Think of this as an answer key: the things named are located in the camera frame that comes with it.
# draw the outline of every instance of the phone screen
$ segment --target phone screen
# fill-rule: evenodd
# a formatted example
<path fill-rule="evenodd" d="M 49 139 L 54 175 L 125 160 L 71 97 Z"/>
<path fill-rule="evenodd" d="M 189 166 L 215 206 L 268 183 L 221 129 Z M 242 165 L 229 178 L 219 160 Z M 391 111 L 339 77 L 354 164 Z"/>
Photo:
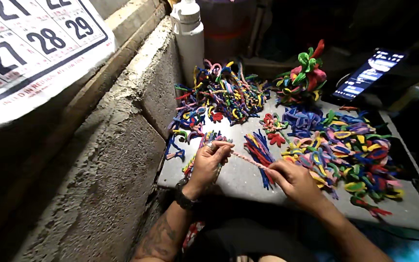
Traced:
<path fill-rule="evenodd" d="M 404 53 L 376 49 L 374 55 L 368 59 L 368 62 L 350 75 L 349 78 L 337 88 L 333 95 L 339 98 L 353 100 L 404 58 Z"/>

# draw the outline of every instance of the ring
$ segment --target ring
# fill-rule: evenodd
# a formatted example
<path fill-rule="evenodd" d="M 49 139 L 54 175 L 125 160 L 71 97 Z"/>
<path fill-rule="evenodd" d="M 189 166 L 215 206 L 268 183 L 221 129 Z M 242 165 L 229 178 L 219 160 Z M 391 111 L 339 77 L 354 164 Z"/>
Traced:
<path fill-rule="evenodd" d="M 208 146 L 211 149 L 211 151 L 213 151 L 213 152 L 216 150 L 216 146 L 213 145 L 212 142 L 207 143 L 206 146 Z"/>

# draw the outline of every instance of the wristwatch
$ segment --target wristwatch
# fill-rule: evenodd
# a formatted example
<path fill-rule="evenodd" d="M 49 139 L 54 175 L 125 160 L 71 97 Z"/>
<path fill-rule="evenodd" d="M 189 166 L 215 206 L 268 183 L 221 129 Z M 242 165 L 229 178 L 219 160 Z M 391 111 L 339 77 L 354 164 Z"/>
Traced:
<path fill-rule="evenodd" d="M 189 182 L 188 177 L 184 177 L 176 184 L 176 202 L 185 210 L 191 210 L 196 201 L 188 199 L 183 193 L 182 188 Z"/>

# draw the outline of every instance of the calendar page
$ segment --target calendar page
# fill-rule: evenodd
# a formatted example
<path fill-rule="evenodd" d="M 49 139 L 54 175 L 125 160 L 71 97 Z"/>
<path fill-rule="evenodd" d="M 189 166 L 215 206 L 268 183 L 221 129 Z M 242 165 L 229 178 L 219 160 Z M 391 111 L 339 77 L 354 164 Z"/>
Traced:
<path fill-rule="evenodd" d="M 88 0 L 0 0 L 0 127 L 60 93 L 116 47 Z"/>

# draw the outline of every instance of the gray countertop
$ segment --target gray countertop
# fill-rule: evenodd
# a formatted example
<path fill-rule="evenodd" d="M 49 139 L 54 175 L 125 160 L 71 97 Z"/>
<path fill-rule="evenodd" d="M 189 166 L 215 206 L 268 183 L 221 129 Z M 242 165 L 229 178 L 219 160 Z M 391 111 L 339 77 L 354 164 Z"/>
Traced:
<path fill-rule="evenodd" d="M 282 114 L 285 112 L 285 107 L 283 106 L 278 106 L 276 108 L 274 93 L 272 94 L 272 97 L 273 98 L 266 102 L 263 111 L 259 113 L 261 119 L 265 116 L 266 113 L 272 114 L 276 112 L 279 116 L 282 116 Z M 338 106 L 323 101 L 318 101 L 317 105 L 323 110 L 324 114 L 329 112 L 329 109 L 334 111 L 338 111 L 339 109 Z M 349 114 L 356 116 L 355 112 L 350 112 Z M 386 122 L 390 122 L 390 118 L 386 114 L 381 112 L 381 116 Z M 223 136 L 233 140 L 233 143 L 235 144 L 235 151 L 240 152 L 246 156 L 250 156 L 248 152 L 243 148 L 243 143 L 245 142 L 245 138 L 243 136 L 245 134 L 258 131 L 258 129 L 261 129 L 262 134 L 265 135 L 262 126 L 259 124 L 259 120 L 260 118 L 251 117 L 242 125 L 236 124 L 230 127 L 227 118 L 224 118 L 221 123 L 213 123 L 209 121 L 209 119 L 206 119 L 206 125 L 203 126 L 203 133 L 209 132 L 211 130 L 216 132 L 221 131 Z M 392 122 L 390 122 L 388 128 L 391 130 L 394 137 L 401 139 Z M 283 130 L 283 132 L 284 134 L 290 132 L 290 127 Z M 167 188 L 175 187 L 177 182 L 184 177 L 182 168 L 186 166 L 190 159 L 194 156 L 198 149 L 199 143 L 200 138 L 192 139 L 190 141 L 190 145 L 187 143 L 181 143 L 176 140 L 176 145 L 185 150 L 185 161 L 182 162 L 180 158 L 165 160 L 158 179 L 159 186 Z M 286 144 L 282 145 L 281 148 L 278 148 L 276 145 L 268 146 L 271 154 L 276 159 L 281 158 L 280 153 L 285 151 L 287 147 Z M 415 165 L 419 173 L 419 169 L 416 166 L 414 159 L 411 156 L 410 159 L 412 160 L 412 163 Z M 419 229 L 419 193 L 410 181 L 401 180 L 400 182 L 405 193 L 403 201 L 396 202 L 391 199 L 385 199 L 378 203 L 377 206 L 393 213 L 393 215 L 383 217 L 385 222 L 395 226 Z M 270 190 L 263 188 L 261 174 L 256 166 L 234 156 L 229 158 L 229 163 L 225 164 L 221 169 L 216 184 L 221 189 L 222 194 L 229 197 L 272 203 L 276 205 L 291 206 L 291 203 L 288 201 L 286 195 L 279 187 L 274 187 Z M 339 200 L 332 199 L 326 192 L 323 192 L 323 194 L 325 194 L 346 217 L 374 223 L 378 222 L 378 220 L 372 217 L 368 211 L 350 203 L 351 195 L 344 190 L 343 181 L 339 182 L 337 188 Z M 368 198 L 367 201 L 370 204 L 373 204 L 371 198 Z"/>

